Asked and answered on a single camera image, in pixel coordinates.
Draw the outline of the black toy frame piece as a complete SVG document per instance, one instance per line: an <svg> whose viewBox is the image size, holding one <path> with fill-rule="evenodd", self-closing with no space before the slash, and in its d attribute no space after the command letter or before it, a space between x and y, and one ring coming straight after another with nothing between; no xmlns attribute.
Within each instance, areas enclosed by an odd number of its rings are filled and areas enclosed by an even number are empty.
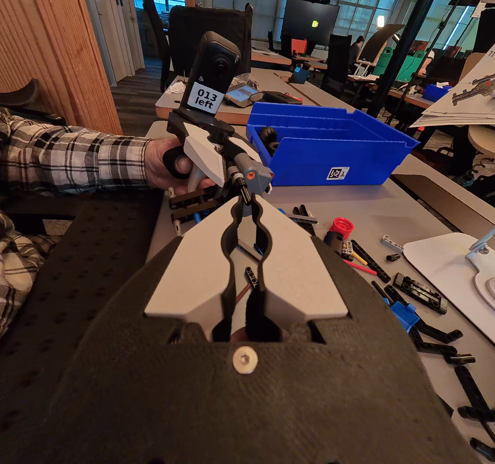
<svg viewBox="0 0 495 464"><path fill-rule="evenodd" d="M443 297L442 294L411 279L409 276L396 273L393 279L393 286L438 314L447 314L449 305L448 300Z"/></svg>

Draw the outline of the black metal pole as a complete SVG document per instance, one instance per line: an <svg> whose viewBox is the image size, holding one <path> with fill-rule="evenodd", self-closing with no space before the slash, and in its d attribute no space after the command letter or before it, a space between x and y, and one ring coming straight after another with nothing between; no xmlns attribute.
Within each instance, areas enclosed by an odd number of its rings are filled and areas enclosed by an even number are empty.
<svg viewBox="0 0 495 464"><path fill-rule="evenodd" d="M367 114L376 118L434 0L417 0L386 70L380 78Z"/></svg>

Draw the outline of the thin black toy axle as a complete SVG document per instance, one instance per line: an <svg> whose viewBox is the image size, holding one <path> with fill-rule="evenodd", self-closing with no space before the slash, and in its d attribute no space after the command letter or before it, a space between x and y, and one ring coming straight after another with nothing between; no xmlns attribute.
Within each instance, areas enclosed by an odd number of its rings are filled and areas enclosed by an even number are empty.
<svg viewBox="0 0 495 464"><path fill-rule="evenodd" d="M380 287L380 285L376 281L372 281L371 285L375 288L376 292L381 296L383 300L389 305L392 306L395 301L393 299L390 299L388 295L385 293L385 291Z"/></svg>

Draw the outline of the tall black chair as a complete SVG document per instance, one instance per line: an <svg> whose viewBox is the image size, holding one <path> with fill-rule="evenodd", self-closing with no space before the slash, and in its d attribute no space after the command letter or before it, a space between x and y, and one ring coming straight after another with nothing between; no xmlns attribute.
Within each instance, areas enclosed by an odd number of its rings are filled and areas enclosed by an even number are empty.
<svg viewBox="0 0 495 464"><path fill-rule="evenodd" d="M349 56L351 35L330 35L328 46L327 70L320 88L326 93L340 99L349 74Z"/></svg>

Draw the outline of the small blue storage bin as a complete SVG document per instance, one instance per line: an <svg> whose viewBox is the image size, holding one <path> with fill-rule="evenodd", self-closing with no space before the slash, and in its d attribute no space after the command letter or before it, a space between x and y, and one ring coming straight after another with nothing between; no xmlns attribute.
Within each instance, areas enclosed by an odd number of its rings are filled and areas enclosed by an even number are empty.
<svg viewBox="0 0 495 464"><path fill-rule="evenodd" d="M443 96L445 96L452 87L448 84L441 84L437 86L436 84L429 84L424 88L422 98L426 102L435 103Z"/></svg>

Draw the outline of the toy brick motor assembly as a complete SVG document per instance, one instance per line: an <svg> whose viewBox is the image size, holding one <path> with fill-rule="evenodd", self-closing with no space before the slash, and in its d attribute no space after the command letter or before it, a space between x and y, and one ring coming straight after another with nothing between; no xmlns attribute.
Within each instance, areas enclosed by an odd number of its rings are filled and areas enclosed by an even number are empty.
<svg viewBox="0 0 495 464"><path fill-rule="evenodd" d="M194 221L200 223L209 214L227 201L242 198L243 218L252 215L252 196L262 196L271 190L274 174L261 162L251 159L246 153L237 154L227 161L224 187L213 186L196 189L185 195L172 195L169 189L171 221L177 237L182 235L182 224Z"/></svg>

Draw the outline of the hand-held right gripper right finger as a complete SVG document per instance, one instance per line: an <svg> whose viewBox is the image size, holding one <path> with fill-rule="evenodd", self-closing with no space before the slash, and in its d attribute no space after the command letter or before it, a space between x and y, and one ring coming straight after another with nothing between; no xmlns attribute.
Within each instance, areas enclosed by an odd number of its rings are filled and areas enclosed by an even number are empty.
<svg viewBox="0 0 495 464"><path fill-rule="evenodd" d="M283 331L313 320L343 319L349 310L324 257L330 250L260 196L251 200L258 286L246 304L250 341L281 341Z"/></svg>

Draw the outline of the person's plaid shirt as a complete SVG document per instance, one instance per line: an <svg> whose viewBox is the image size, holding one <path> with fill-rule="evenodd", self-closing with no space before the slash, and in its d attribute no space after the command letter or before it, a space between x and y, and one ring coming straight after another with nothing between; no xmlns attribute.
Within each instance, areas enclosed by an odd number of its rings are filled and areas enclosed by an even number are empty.
<svg viewBox="0 0 495 464"><path fill-rule="evenodd" d="M1 337L25 303L48 255L60 235L28 235L17 231L1 212Z"/></svg>

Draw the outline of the black toy cylinder piece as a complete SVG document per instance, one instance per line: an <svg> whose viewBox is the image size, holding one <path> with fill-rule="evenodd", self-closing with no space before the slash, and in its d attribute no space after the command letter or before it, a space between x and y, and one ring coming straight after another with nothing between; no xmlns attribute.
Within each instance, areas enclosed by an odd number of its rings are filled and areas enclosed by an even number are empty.
<svg viewBox="0 0 495 464"><path fill-rule="evenodd" d="M344 244L344 236L340 232L328 231L323 242L338 256L341 256Z"/></svg>

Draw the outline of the black angled toy beam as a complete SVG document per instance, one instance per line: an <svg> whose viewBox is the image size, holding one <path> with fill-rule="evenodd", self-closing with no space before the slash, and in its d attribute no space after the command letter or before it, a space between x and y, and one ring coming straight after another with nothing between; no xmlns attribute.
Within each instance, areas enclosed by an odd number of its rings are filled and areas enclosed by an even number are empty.
<svg viewBox="0 0 495 464"><path fill-rule="evenodd" d="M457 349L453 346L436 344L436 343L426 343L424 341L414 340L414 345L418 352L424 354L432 354L439 356L455 356L457 355Z"/></svg>
<svg viewBox="0 0 495 464"><path fill-rule="evenodd" d="M450 332L444 332L431 325L428 325L424 320L419 319L415 325L411 328L410 332L415 328L419 333L423 333L427 337L435 339L443 344L451 344L463 337L461 330L453 330Z"/></svg>

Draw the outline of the wooden-edged table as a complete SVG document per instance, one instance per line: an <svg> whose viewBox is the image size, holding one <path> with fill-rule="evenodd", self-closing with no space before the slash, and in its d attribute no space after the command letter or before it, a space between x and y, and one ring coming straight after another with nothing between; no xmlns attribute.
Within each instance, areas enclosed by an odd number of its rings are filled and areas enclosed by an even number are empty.
<svg viewBox="0 0 495 464"><path fill-rule="evenodd" d="M289 72L253 68L251 73L262 90L279 91L299 97L302 99L303 105L343 108L349 113L355 111L354 107L324 92L309 82L305 82L304 84L288 83ZM181 100L182 94L163 94L155 105L157 117L160 120L167 120L170 112L179 107ZM251 106L240 108L228 104L224 100L217 112L216 118L226 121L231 125L245 126L250 117L251 109Z"/></svg>

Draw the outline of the long black toy beam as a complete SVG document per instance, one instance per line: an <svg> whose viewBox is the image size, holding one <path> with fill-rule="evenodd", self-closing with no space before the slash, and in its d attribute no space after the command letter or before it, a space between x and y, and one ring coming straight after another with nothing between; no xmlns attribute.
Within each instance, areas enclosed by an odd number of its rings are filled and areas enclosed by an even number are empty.
<svg viewBox="0 0 495 464"><path fill-rule="evenodd" d="M471 404L458 407L459 415L464 419L481 423L494 423L494 410L488 406L469 370L465 366L455 367L455 374Z"/></svg>
<svg viewBox="0 0 495 464"><path fill-rule="evenodd" d="M365 251L365 249L357 243L354 239L350 241L353 246L353 251L362 258L368 265L368 268L377 273L377 277L383 283L389 283L391 281L391 277L387 274L387 272L373 259L373 257Z"/></svg>

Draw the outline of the grey desk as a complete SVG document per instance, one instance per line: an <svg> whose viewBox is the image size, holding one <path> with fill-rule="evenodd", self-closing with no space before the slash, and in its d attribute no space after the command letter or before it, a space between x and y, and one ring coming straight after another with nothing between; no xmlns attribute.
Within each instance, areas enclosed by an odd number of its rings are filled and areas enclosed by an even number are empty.
<svg viewBox="0 0 495 464"><path fill-rule="evenodd" d="M323 237L335 217L345 217L354 223L351 238L356 240L378 262L391 278L396 273L428 285L431 284L400 258L386 263L389 250L380 239L387 234L399 244L437 237L450 232L440 220L413 199L393 180L382 185L276 187L265 198L275 207L291 212L303 203L309 214L318 219L318 237ZM471 323L455 306L449 305L445 315L439 315L426 306L404 296L417 307L419 316L428 325L442 331L461 330L463 337L454 342L460 354L472 354L476 362L467 368L477 383L489 407L494 407L494 344ZM457 408L469 405L454 366L437 355L420 353L419 356L430 377L435 392L453 408L452 422L461 435L469 441L472 437L494 447L481 423L462 418Z"/></svg>

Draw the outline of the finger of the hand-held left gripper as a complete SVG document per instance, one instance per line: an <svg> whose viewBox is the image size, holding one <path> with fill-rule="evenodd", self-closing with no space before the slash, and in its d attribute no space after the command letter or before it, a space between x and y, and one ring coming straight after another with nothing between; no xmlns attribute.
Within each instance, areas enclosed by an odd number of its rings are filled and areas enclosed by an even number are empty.
<svg viewBox="0 0 495 464"><path fill-rule="evenodd" d="M230 138L230 160L239 167L263 167L258 153L242 138Z"/></svg>
<svg viewBox="0 0 495 464"><path fill-rule="evenodd" d="M194 164L188 182L188 189L196 189L204 174L219 187L224 187L225 163L216 146L208 140L209 133L201 127L184 123L186 137L183 149Z"/></svg>

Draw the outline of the red toy axle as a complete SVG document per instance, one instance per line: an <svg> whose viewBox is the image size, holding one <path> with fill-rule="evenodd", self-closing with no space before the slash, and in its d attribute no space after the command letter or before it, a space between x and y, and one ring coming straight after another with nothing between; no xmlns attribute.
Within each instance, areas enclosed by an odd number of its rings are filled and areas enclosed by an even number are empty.
<svg viewBox="0 0 495 464"><path fill-rule="evenodd" d="M372 270L372 269L369 269L368 267L364 267L362 265L358 265L356 263L353 263L353 262L350 262L350 261L347 261L347 260L342 260L343 263L346 263L347 265L351 266L352 268L354 269L357 269L359 271L363 271L367 274L370 274L370 275L374 275L374 276L377 276L377 272L375 270Z"/></svg>

